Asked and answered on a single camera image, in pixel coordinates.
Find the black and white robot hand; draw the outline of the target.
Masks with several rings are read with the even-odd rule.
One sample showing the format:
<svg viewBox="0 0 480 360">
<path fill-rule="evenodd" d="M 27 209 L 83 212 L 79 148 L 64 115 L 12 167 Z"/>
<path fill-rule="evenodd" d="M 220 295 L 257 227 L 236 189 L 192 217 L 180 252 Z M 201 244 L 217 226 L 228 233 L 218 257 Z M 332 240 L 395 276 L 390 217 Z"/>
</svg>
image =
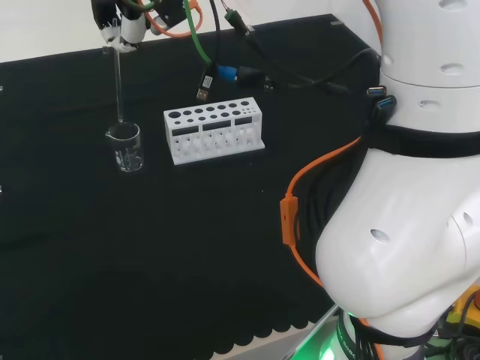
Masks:
<svg viewBox="0 0 480 360">
<path fill-rule="evenodd" d="M 138 4 L 92 0 L 91 10 L 102 38 L 119 53 L 130 53 L 143 42 L 147 24 Z"/>
</svg>

